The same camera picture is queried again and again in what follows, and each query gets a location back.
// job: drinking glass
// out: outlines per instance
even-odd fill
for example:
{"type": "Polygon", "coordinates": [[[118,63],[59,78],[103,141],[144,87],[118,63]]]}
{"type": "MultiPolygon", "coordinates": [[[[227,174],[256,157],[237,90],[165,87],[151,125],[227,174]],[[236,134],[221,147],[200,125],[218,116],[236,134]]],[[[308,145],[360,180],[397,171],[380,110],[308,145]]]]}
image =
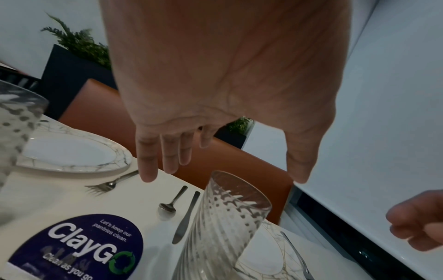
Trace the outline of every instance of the drinking glass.
{"type": "Polygon", "coordinates": [[[173,280],[224,280],[272,206],[246,181],[214,171],[173,280]]]}
{"type": "Polygon", "coordinates": [[[38,94],[0,81],[0,189],[47,105],[38,94]]]}

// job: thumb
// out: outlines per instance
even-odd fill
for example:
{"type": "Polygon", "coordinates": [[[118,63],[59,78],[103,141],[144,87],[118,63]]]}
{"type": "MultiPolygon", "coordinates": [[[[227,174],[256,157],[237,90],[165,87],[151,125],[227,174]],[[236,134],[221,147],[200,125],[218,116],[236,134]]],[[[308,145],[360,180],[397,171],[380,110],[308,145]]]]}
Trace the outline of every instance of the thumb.
{"type": "Polygon", "coordinates": [[[443,222],[425,225],[424,232],[433,240],[443,244],[443,222]]]}
{"type": "Polygon", "coordinates": [[[287,172],[300,184],[306,183],[317,162],[323,134],[315,137],[285,132],[287,172]]]}

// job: orange chair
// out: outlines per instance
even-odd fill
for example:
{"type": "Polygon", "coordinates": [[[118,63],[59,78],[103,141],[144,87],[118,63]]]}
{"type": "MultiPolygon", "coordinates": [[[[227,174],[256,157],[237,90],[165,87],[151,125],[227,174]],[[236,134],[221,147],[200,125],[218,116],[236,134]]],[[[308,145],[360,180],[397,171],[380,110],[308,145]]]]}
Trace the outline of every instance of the orange chair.
{"type": "MultiPolygon", "coordinates": [[[[60,122],[84,131],[109,138],[125,146],[136,156],[135,125],[123,106],[118,92],[95,80],[88,80],[60,122]]],[[[234,146],[217,138],[206,149],[199,147],[200,132],[194,136],[192,160],[187,166],[180,166],[174,176],[205,189],[214,170],[234,174],[265,194],[272,203],[267,219],[278,224],[286,204],[293,181],[289,175],[234,146]]],[[[159,151],[159,168],[162,156],[159,151]]]]}

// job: cutlery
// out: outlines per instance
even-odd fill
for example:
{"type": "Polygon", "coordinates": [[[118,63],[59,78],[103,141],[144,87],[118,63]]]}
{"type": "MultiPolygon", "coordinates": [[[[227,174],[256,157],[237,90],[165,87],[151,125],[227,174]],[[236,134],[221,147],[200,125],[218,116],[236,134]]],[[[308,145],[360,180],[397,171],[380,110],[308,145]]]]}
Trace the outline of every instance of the cutlery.
{"type": "Polygon", "coordinates": [[[314,280],[314,277],[309,272],[308,267],[306,266],[305,261],[303,260],[303,258],[301,257],[301,255],[299,254],[297,249],[294,247],[292,242],[289,240],[289,238],[287,238],[287,236],[286,236],[286,234],[284,232],[280,232],[280,233],[283,235],[283,237],[286,239],[286,241],[292,247],[292,249],[294,250],[295,254],[297,255],[297,258],[299,258],[300,264],[303,267],[303,275],[305,276],[306,280],[314,280]]]}
{"type": "Polygon", "coordinates": [[[186,212],[186,215],[181,220],[179,227],[175,232],[174,238],[172,239],[172,244],[177,244],[183,239],[183,236],[185,236],[186,230],[188,229],[189,226],[189,219],[191,218],[192,210],[194,209],[194,206],[197,203],[199,196],[200,192],[196,191],[194,193],[194,197],[192,198],[191,204],[189,205],[188,212],[186,212]]]}
{"type": "Polygon", "coordinates": [[[175,213],[175,208],[174,208],[174,203],[177,201],[177,199],[180,198],[180,196],[188,189],[188,186],[183,186],[181,188],[181,190],[179,191],[179,193],[174,197],[174,199],[172,200],[172,202],[170,204],[164,204],[164,203],[160,203],[158,206],[165,210],[168,211],[170,213],[175,213]]]}
{"type": "Polygon", "coordinates": [[[115,179],[114,181],[101,183],[101,184],[94,185],[94,186],[85,186],[85,187],[88,187],[89,190],[92,191],[92,193],[102,194],[104,192],[112,191],[113,189],[115,189],[115,187],[117,186],[118,183],[120,183],[121,181],[126,180],[132,176],[135,176],[137,174],[138,174],[138,170],[132,171],[132,172],[125,174],[125,175],[122,175],[122,176],[118,177],[117,179],[115,179]]]}

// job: sticker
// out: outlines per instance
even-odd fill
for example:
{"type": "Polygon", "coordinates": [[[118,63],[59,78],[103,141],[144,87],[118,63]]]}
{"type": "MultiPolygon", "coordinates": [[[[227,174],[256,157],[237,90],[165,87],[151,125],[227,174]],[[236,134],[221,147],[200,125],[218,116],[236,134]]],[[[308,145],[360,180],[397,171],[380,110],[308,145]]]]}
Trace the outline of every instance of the sticker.
{"type": "Polygon", "coordinates": [[[84,215],[31,237],[10,257],[0,280],[126,280],[142,252],[142,234],[130,221],[84,215]]]}

